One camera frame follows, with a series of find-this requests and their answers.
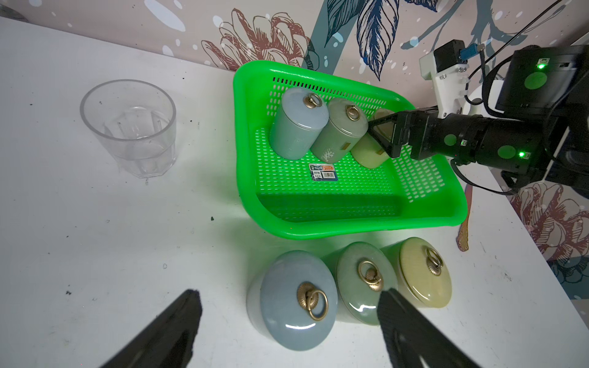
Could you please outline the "grey-green canister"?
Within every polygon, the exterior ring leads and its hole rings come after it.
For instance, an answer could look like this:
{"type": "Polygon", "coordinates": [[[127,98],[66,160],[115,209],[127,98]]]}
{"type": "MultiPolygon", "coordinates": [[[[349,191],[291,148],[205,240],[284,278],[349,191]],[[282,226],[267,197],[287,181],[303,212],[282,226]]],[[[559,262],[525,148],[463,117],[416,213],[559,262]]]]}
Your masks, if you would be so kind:
{"type": "Polygon", "coordinates": [[[357,144],[368,131],[368,119],[357,104],[344,98],[328,103],[328,124],[311,146],[320,161],[335,164],[357,144]]]}

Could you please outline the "beige tea canister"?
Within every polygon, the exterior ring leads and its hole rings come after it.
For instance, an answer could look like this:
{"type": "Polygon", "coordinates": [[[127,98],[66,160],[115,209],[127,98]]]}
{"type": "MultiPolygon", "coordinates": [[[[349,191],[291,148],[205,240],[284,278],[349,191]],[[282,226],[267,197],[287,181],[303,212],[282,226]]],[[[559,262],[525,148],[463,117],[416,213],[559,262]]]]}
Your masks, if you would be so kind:
{"type": "MultiPolygon", "coordinates": [[[[392,110],[379,109],[375,113],[394,113],[392,110]]],[[[363,167],[376,169],[386,162],[390,157],[385,154],[377,154],[376,142],[369,137],[368,132],[352,148],[351,154],[354,159],[363,167]]]]}

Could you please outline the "green plastic basket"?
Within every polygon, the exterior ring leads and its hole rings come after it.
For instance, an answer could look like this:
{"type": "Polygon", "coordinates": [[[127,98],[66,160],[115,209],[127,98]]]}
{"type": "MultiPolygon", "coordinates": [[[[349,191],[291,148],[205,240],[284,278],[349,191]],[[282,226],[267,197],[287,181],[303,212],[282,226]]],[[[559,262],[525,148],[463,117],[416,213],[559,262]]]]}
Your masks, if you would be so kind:
{"type": "Polygon", "coordinates": [[[334,177],[311,171],[319,160],[278,156],[268,142],[283,94],[305,87],[324,101],[346,98],[366,115],[380,108],[411,109],[401,95],[345,78],[274,61],[252,61],[234,75],[236,180],[242,205],[265,231],[286,239],[460,224],[466,195],[444,156],[416,161],[401,156],[370,170],[351,155],[334,165],[334,177]]]}

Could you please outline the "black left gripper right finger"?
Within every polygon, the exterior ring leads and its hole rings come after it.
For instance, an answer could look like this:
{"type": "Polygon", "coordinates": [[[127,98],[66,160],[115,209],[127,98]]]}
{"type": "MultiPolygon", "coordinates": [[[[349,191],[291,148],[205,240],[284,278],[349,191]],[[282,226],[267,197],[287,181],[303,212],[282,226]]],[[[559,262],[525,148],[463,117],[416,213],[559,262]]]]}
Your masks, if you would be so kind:
{"type": "Polygon", "coordinates": [[[399,291],[380,293],[377,317],[393,367],[477,367],[399,291]]]}

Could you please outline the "blue-grey tea canister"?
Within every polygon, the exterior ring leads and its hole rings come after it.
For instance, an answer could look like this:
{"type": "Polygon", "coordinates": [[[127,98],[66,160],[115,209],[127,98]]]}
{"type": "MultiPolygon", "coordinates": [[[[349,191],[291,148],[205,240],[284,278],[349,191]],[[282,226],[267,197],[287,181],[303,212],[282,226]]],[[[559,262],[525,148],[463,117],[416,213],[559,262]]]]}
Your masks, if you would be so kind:
{"type": "Polygon", "coordinates": [[[248,288],[250,322],[264,337],[291,351],[323,343],[336,321],[338,291],[328,266],[306,251],[278,256],[248,288]]]}

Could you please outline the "blue-grey canister in basket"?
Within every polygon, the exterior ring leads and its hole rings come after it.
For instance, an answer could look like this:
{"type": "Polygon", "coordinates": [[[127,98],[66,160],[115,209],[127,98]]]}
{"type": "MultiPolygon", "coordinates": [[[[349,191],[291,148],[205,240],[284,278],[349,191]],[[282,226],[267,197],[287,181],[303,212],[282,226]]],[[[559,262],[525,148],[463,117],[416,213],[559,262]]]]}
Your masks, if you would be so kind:
{"type": "Polygon", "coordinates": [[[301,159],[328,120],[327,104],[318,94],[303,87],[290,88],[282,95],[278,113],[270,128],[270,146],[284,159],[301,159]]]}

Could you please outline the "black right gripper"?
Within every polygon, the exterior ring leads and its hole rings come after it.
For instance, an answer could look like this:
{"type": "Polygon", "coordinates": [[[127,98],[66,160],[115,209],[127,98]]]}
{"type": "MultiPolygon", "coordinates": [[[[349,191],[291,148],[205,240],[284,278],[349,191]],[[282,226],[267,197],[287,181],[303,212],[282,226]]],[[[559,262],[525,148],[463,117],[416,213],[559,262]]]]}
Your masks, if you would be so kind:
{"type": "MultiPolygon", "coordinates": [[[[395,113],[375,113],[368,134],[377,154],[400,157],[404,143],[395,141],[395,113]]],[[[422,160],[435,155],[460,164],[478,163],[499,170],[545,170],[549,164],[543,148],[542,126],[535,121],[496,119],[482,115],[411,110],[399,113],[399,127],[411,147],[410,157],[422,160]]]]}

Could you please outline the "clear drinking glass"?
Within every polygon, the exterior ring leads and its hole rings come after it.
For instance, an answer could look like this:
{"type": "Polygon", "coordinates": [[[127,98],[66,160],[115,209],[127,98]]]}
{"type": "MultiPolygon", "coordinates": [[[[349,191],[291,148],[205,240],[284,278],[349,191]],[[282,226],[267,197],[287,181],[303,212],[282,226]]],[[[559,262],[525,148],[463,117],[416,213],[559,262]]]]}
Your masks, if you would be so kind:
{"type": "Polygon", "coordinates": [[[119,167],[137,178],[162,176],[176,161],[176,104],[154,84],[99,84],[84,95],[80,115],[119,167]]]}

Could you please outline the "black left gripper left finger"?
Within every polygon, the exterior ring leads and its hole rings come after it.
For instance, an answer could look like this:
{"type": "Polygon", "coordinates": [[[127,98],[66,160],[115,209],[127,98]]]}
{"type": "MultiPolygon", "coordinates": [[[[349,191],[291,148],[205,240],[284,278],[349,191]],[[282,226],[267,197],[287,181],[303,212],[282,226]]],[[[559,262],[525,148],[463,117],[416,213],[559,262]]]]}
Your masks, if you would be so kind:
{"type": "Polygon", "coordinates": [[[104,367],[188,366],[202,317],[199,291],[184,291],[104,367]]]}

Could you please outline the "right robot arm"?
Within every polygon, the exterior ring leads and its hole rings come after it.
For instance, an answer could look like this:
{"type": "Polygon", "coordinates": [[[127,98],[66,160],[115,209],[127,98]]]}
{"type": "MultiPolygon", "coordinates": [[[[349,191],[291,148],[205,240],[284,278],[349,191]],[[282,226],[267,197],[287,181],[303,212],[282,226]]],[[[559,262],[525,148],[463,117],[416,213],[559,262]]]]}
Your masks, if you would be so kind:
{"type": "Polygon", "coordinates": [[[497,70],[483,70],[483,113],[439,107],[371,121],[369,135],[390,157],[404,147],[423,160],[446,156],[454,171],[478,163],[497,169],[507,194],[543,180],[588,194],[588,49],[529,46],[500,63],[507,70],[495,104],[497,70]]]}

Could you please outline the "yellow-green tea canister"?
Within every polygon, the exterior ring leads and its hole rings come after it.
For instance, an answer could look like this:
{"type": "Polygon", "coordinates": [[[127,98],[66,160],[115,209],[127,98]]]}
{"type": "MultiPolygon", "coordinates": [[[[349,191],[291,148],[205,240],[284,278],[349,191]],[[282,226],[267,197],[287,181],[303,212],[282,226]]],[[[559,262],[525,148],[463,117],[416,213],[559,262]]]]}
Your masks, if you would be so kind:
{"type": "Polygon", "coordinates": [[[446,262],[424,239],[412,237],[383,247],[397,276],[397,291],[416,308],[444,308],[452,297],[446,262]]]}

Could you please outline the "basket price sticker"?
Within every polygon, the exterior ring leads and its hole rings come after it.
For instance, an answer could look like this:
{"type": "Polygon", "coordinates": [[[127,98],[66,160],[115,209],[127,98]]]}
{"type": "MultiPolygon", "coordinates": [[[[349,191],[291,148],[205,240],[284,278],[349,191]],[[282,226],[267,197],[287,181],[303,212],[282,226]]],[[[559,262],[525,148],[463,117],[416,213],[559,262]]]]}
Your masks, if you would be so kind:
{"type": "Polygon", "coordinates": [[[333,165],[309,164],[311,179],[315,182],[337,182],[338,177],[333,165]]]}

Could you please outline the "sage green tea canister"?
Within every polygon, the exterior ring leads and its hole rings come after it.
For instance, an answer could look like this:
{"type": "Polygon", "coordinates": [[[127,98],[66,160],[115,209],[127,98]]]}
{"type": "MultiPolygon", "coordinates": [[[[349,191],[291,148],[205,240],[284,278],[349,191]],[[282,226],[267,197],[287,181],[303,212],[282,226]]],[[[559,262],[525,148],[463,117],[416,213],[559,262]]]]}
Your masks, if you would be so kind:
{"type": "Polygon", "coordinates": [[[322,258],[337,286],[336,320],[378,326],[382,291],[398,287],[394,268],[384,253],[367,242],[353,242],[322,258]]]}

